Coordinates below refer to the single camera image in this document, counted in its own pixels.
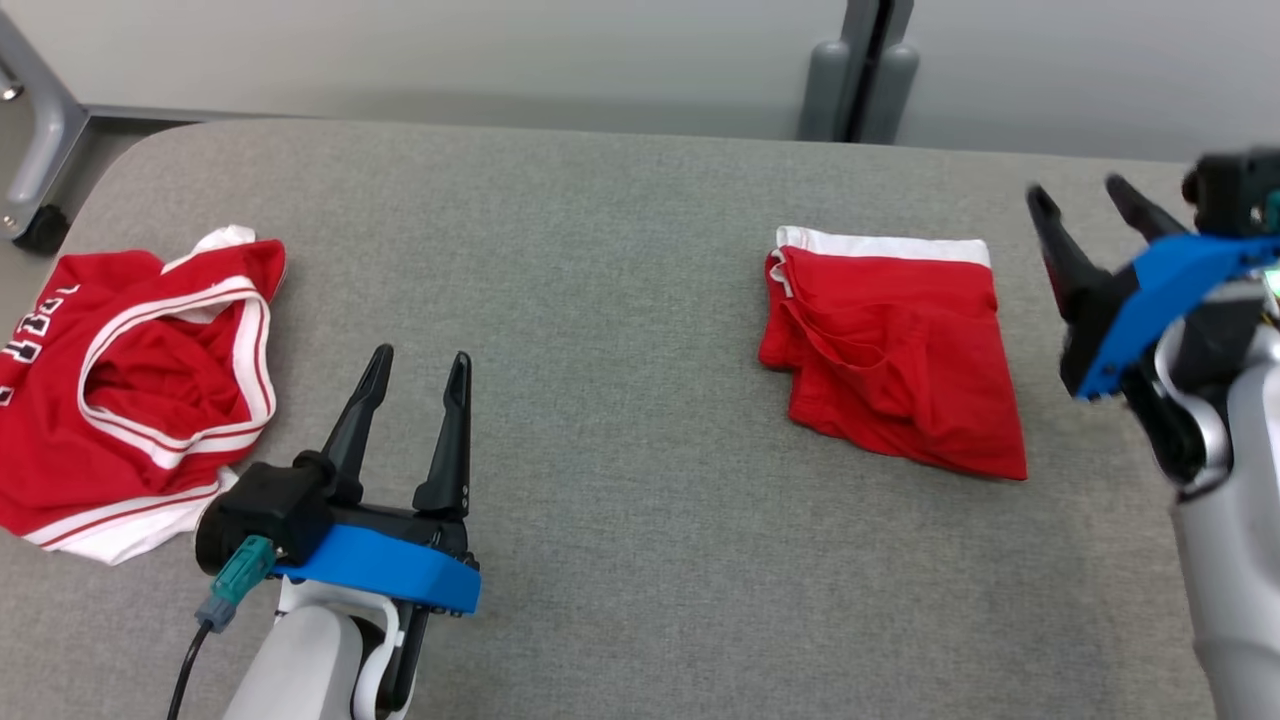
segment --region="folded red shorts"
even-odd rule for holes
[[[1018,401],[980,240],[778,228],[760,361],[788,414],[873,452],[1027,479]]]

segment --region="gray table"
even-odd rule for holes
[[[289,275],[256,456],[315,447],[397,346],[366,497],[424,478],[453,351],[475,357],[480,612],[433,623],[412,717],[1204,717],[1166,518],[1117,405],[1071,402],[1023,191],[1097,258],[1140,243],[1102,188],[1180,168],[893,147],[324,122],[170,131],[109,172],[69,252],[178,256],[242,223]],[[863,452],[786,419],[760,368],[778,224],[982,237],[1030,482]],[[163,716],[206,592],[186,542],[119,568],[0,538],[6,717]],[[218,717],[271,621],[204,650]]]

